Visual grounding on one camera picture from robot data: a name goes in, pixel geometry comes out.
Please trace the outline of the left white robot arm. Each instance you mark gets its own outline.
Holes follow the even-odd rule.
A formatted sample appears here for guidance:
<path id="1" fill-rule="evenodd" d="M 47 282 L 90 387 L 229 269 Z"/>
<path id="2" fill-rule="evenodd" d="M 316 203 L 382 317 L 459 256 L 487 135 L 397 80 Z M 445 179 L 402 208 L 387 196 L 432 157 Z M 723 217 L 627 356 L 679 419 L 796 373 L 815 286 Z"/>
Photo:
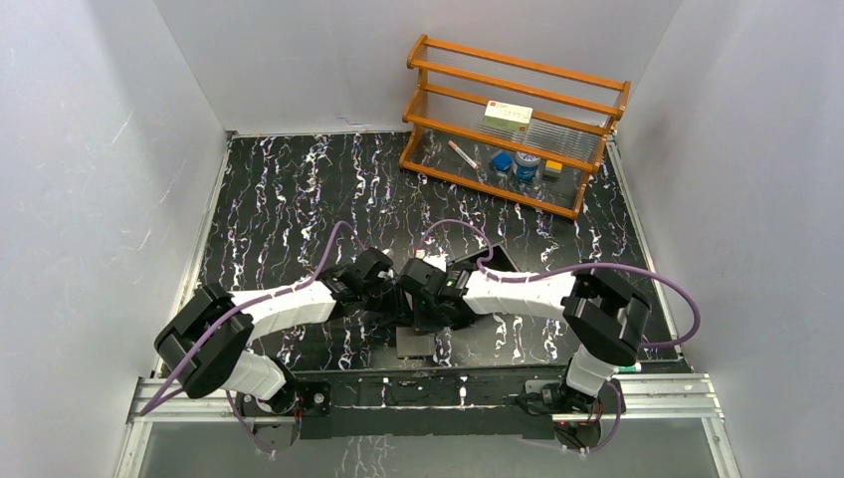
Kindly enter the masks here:
<path id="1" fill-rule="evenodd" d="M 296 379 L 279 360 L 248 351 L 264 336 L 323 324 L 362 310 L 393 315 L 401 294 L 393 262 L 368 248 L 352 262 L 271 290 L 228 292 L 204 286 L 157 335 L 154 349 L 191 398 L 217 389 L 251 395 L 274 414 L 296 405 Z"/>

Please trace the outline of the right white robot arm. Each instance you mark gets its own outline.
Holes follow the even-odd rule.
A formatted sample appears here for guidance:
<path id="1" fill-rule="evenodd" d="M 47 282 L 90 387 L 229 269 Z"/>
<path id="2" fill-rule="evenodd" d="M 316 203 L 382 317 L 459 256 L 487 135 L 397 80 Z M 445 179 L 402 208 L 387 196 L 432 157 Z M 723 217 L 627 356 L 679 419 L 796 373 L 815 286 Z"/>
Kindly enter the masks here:
<path id="1" fill-rule="evenodd" d="M 651 314 L 648 298 L 610 264 L 578 264 L 557 274 L 409 261 L 396 286 L 414 312 L 448 328 L 479 316 L 506 314 L 564 320 L 580 345 L 560 386 L 562 403 L 587 411 L 615 371 L 633 365 Z"/>

